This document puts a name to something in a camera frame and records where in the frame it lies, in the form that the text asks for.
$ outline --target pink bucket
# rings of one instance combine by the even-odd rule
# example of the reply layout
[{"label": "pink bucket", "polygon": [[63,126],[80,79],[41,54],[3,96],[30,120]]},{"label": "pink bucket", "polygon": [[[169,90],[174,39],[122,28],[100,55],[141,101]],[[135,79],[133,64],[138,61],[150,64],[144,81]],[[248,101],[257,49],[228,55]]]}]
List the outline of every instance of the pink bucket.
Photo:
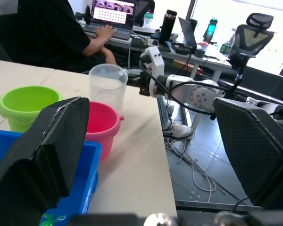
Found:
[{"label": "pink bucket", "polygon": [[90,102],[89,120],[85,140],[102,145],[100,160],[106,159],[112,148],[113,138],[118,133],[123,116],[100,102]]}]

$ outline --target keyboard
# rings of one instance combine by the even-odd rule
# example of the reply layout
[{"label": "keyboard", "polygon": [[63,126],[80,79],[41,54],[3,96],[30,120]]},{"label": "keyboard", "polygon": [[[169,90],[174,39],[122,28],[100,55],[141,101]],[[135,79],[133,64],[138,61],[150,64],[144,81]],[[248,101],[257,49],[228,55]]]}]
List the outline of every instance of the keyboard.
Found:
[{"label": "keyboard", "polygon": [[[84,27],[84,30],[87,30],[87,31],[90,31],[90,32],[93,32],[93,33],[96,32],[96,29],[97,29],[97,26],[96,26],[96,25],[92,25],[92,24],[90,24],[90,25]],[[117,31],[116,31],[115,33],[130,35],[130,32],[128,32],[128,31],[123,31],[123,30],[119,30],[119,29],[117,29]]]}]

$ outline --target bottle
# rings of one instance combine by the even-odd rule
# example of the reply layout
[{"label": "bottle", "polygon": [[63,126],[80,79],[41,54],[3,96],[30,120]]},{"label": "bottle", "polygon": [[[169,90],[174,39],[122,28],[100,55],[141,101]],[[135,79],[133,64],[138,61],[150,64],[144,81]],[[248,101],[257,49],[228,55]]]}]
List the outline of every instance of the bottle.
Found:
[{"label": "bottle", "polygon": [[229,40],[225,41],[221,46],[220,53],[222,53],[225,57],[228,57],[235,43],[235,40],[236,40],[236,34],[233,33],[232,37]]},{"label": "bottle", "polygon": [[151,23],[153,20],[153,13],[146,12],[145,16],[143,17],[143,28],[151,28]]},{"label": "bottle", "polygon": [[165,41],[170,40],[173,26],[176,20],[177,12],[167,10],[162,24],[161,33],[159,36],[159,43],[164,44]]},{"label": "bottle", "polygon": [[208,44],[210,44],[210,42],[213,38],[214,32],[216,30],[217,23],[218,23],[217,19],[215,19],[215,18],[211,19],[209,21],[208,28],[203,35],[203,41],[207,42]]}]

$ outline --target clear plastic cup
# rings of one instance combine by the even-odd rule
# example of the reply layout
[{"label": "clear plastic cup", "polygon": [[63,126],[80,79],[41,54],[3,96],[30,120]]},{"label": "clear plastic cup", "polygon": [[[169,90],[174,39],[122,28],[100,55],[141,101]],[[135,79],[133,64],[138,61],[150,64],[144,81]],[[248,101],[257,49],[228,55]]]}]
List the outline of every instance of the clear plastic cup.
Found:
[{"label": "clear plastic cup", "polygon": [[119,66],[95,66],[89,72],[90,101],[105,103],[121,115],[127,81],[127,71]]}]

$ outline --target person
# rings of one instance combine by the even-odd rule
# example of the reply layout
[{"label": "person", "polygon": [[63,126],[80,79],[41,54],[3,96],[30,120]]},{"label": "person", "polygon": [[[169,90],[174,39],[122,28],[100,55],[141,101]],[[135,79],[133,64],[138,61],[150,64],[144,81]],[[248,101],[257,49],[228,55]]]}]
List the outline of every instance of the person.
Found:
[{"label": "person", "polygon": [[68,0],[19,0],[17,11],[24,64],[78,73],[102,63],[117,64],[104,47],[115,30],[98,27],[97,38],[90,39]]},{"label": "person", "polygon": [[160,122],[164,137],[185,139],[193,134],[192,128],[181,125],[169,118],[169,114],[162,96],[157,98]]}]

